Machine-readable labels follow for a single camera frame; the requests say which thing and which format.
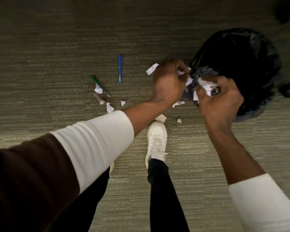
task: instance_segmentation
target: hand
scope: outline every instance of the hand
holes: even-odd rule
[[[185,72],[178,75],[177,70]],[[154,71],[152,100],[169,109],[178,102],[185,89],[189,69],[180,59],[165,59]]]
[[[221,93],[208,96],[205,90],[198,86],[199,108],[207,128],[231,130],[232,121],[244,101],[233,79],[224,76],[210,76],[204,80],[214,82],[220,87]]]

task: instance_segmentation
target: person's left arm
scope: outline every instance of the person's left arm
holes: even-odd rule
[[[179,100],[187,74],[177,70],[189,71],[181,60],[157,67],[149,101],[0,149],[0,230],[43,231]]]

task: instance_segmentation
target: white shoe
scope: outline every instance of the white shoe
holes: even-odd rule
[[[147,132],[148,150],[145,158],[147,169],[150,159],[165,161],[165,155],[167,155],[167,153],[165,153],[167,137],[165,125],[161,121],[154,121],[151,123]]]
[[[109,173],[113,171],[114,167],[115,167],[115,161],[113,161],[111,165],[109,166]]]

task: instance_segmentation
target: trash bag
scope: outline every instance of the trash bag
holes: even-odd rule
[[[193,83],[184,93],[190,99],[198,77],[219,74],[235,81],[244,102],[233,122],[262,114],[282,78],[281,62],[273,44],[261,33],[247,28],[213,34],[197,52],[190,67]]]

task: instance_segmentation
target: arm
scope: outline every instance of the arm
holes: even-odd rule
[[[154,73],[152,98],[124,111],[0,149],[0,230],[43,231],[131,144],[180,98],[189,70],[166,61]]]
[[[236,140],[231,131],[243,97],[232,79],[208,78],[221,93],[197,88],[200,112],[218,156],[245,231],[290,231],[290,200]]]

